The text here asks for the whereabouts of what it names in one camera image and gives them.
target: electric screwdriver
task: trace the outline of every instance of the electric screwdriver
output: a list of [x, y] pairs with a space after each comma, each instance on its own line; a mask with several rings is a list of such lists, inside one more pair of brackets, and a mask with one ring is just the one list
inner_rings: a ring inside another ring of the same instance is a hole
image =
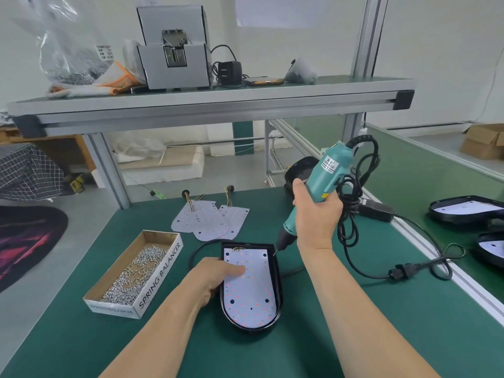
[[[306, 181], [306, 189], [314, 203], [323, 202], [345, 176], [350, 174], [354, 148], [356, 145], [367, 141], [376, 142], [371, 135], [359, 135], [350, 139], [346, 145], [338, 142], [323, 153], [322, 158], [313, 168], [312, 174]], [[277, 251], [284, 250], [295, 239], [297, 239], [296, 207], [294, 207], [280, 230], [276, 243]]]

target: cardboard box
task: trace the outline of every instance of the cardboard box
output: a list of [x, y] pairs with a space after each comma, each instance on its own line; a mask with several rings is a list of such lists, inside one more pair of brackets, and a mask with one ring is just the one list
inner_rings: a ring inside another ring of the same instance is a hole
[[[148, 279], [133, 305], [121, 305], [100, 301], [104, 293], [112, 286], [121, 272], [131, 264], [142, 249], [145, 246], [152, 246], [155, 244], [161, 248], [168, 249], [168, 252], [163, 260], [161, 260], [150, 279]], [[114, 264], [112, 264], [103, 277], [84, 296], [85, 303], [96, 313], [136, 319], [142, 318], [152, 298], [158, 291], [159, 286], [164, 281], [178, 257], [182, 247], [183, 243], [179, 233], [143, 230], [135, 241], [133, 241]]]
[[504, 123], [474, 124], [466, 133], [460, 152], [479, 159], [504, 156]]

